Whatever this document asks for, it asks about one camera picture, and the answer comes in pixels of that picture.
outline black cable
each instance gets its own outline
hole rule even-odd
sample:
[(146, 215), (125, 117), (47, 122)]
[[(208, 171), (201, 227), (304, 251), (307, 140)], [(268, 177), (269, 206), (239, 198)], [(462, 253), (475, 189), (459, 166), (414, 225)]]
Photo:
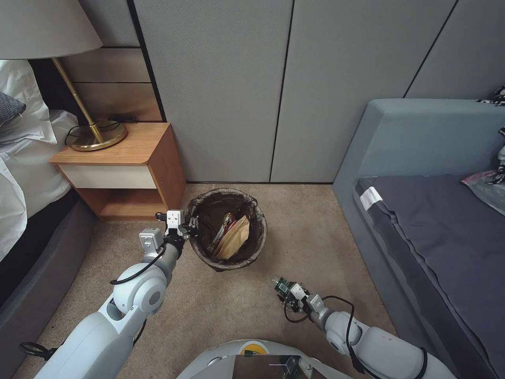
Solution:
[(297, 324), (297, 323), (299, 323), (299, 322), (302, 322), (302, 321), (306, 320), (306, 319), (309, 317), (309, 315), (305, 315), (304, 317), (302, 317), (302, 318), (300, 318), (300, 319), (298, 319), (298, 320), (292, 320), (292, 319), (290, 319), (290, 318), (288, 317), (288, 314), (286, 313), (286, 305), (287, 305), (287, 304), (288, 304), (288, 302), (287, 302), (287, 301), (286, 301), (286, 302), (284, 302), (284, 316), (286, 317), (286, 320), (287, 320), (287, 321), (289, 321), (289, 322), (291, 322), (291, 323), (293, 323), (293, 324)]
[[(122, 123), (138, 123), (138, 119), (136, 117), (120, 117), (117, 115), (113, 115), (107, 119), (107, 121), (115, 121), (112, 124), (109, 125), (104, 125), (104, 126), (99, 126), (99, 129), (107, 129), (105, 130), (106, 132), (110, 132), (117, 128), (119, 125)], [(67, 144), (67, 140), (70, 136), (72, 137), (79, 137), (78, 135), (72, 134), (72, 130), (75, 128), (81, 127), (81, 125), (73, 126), (70, 128), (70, 130), (67, 133), (67, 136), (65, 137), (65, 145)]]
[(144, 331), (144, 328), (146, 327), (146, 323), (147, 323), (147, 319), (144, 320), (144, 323), (142, 324), (142, 327), (140, 328), (140, 332), (138, 332), (137, 336), (133, 340), (133, 345), (134, 346), (137, 343), (137, 341), (140, 338), (140, 336), (142, 335), (142, 332)]
[(77, 126), (72, 126), (72, 127), (70, 128), (70, 130), (69, 130), (69, 131), (68, 131), (68, 133), (67, 133), (67, 136), (65, 137), (65, 145), (67, 144), (67, 139), (68, 139), (70, 136), (72, 136), (72, 137), (79, 137), (79, 136), (76, 136), (76, 135), (74, 135), (74, 134), (71, 134), (72, 130), (74, 130), (75, 128), (78, 128), (78, 127), (80, 127), (80, 125), (77, 125)]
[(117, 285), (117, 284), (123, 284), (123, 283), (126, 283), (132, 279), (135, 279), (136, 277), (138, 277), (140, 274), (144, 273), (147, 271), (148, 268), (150, 268), (152, 265), (155, 264), (155, 262), (160, 259), (160, 257), (164, 254), (165, 250), (167, 249), (167, 245), (165, 242), (163, 242), (162, 244), (162, 247), (163, 249), (161, 249), (161, 251), (159, 252), (158, 255), (156, 255), (156, 258), (154, 258), (152, 261), (150, 261), (147, 266), (145, 266), (142, 270), (139, 270), (137, 271), (135, 274), (133, 274), (132, 276), (129, 276), (127, 278), (124, 278), (124, 279), (121, 279), (121, 280), (118, 280), (118, 279), (114, 279), (114, 280), (111, 280), (110, 283), (112, 285)]
[[(341, 298), (338, 296), (333, 296), (333, 295), (325, 296), (322, 298), (322, 300), (324, 301), (328, 298), (334, 298), (334, 299), (343, 301), (344, 303), (347, 303), (351, 306), (351, 314), (349, 317), (349, 323), (347, 324), (347, 331), (346, 331), (346, 345), (347, 345), (347, 349), (349, 350), (349, 355), (352, 360), (352, 365), (354, 366), (356, 371), (358, 371), (362, 374), (366, 371), (374, 379), (382, 379), (381, 377), (375, 375), (372, 371), (370, 371), (369, 369), (367, 369), (363, 365), (363, 363), (359, 360), (358, 356), (355, 354), (354, 349), (352, 348), (351, 344), (349, 343), (349, 332), (351, 330), (352, 318), (354, 317), (354, 304), (348, 300), (345, 300), (344, 298)], [(420, 349), (422, 351), (422, 367), (421, 367), (421, 371), (419, 372), (419, 374), (417, 374), (417, 376), (414, 379), (422, 379), (422, 377), (425, 375), (426, 368), (428, 366), (428, 352), (426, 351), (426, 349), (424, 347), (420, 347)]]
[(57, 347), (46, 349), (44, 346), (35, 342), (21, 342), (18, 345), (18, 349), (27, 355), (44, 358), (45, 361), (49, 361), (49, 358), (58, 350)]

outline carpet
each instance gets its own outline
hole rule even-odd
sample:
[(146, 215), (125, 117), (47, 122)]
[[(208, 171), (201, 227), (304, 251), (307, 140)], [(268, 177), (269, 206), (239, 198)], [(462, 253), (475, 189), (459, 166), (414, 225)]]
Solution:
[[(350, 358), (330, 347), (310, 321), (284, 318), (271, 278), (303, 282), (311, 292), (352, 301), (355, 317), (395, 333), (330, 185), (188, 184), (183, 203), (213, 188), (233, 187), (258, 200), (268, 223), (264, 250), (252, 265), (217, 273), (187, 243), (173, 271), (161, 309), (147, 321), (118, 378), (175, 378), (199, 353), (241, 339), (270, 340), (296, 347), (355, 378)], [(112, 292), (109, 284), (140, 262), (138, 233), (153, 222), (97, 222), (84, 262), (38, 342), (59, 346), (74, 327)], [(345, 304), (328, 300), (335, 310)], [(27, 357), (14, 378), (31, 378), (42, 367)]]

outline lamp base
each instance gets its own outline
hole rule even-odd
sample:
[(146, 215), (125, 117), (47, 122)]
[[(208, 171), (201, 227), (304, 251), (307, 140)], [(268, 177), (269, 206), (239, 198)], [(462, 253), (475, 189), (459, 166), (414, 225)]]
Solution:
[(100, 150), (117, 144), (128, 134), (125, 125), (116, 121), (97, 122), (97, 127), (102, 142), (96, 139), (88, 126), (81, 126), (79, 137), (70, 145), (71, 148), (77, 151)]

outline wooden nightstand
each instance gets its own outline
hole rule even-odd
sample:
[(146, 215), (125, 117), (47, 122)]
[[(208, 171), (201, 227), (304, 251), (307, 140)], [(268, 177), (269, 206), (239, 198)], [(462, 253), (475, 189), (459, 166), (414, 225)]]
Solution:
[(180, 208), (186, 180), (172, 126), (126, 127), (117, 145), (93, 152), (66, 146), (50, 162), (103, 221), (153, 220), (156, 212)]

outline trash can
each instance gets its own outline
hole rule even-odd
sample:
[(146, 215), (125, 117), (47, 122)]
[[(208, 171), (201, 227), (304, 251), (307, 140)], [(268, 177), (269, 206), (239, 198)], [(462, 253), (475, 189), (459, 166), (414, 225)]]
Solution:
[[(193, 198), (186, 211), (197, 217), (198, 235), (190, 238), (196, 255), (216, 271), (236, 270), (250, 265), (263, 249), (267, 238), (267, 222), (255, 198), (233, 188), (217, 188)], [(249, 219), (249, 238), (237, 254), (228, 260), (211, 258), (207, 247), (218, 233), (223, 217), (231, 212), (235, 219)]]

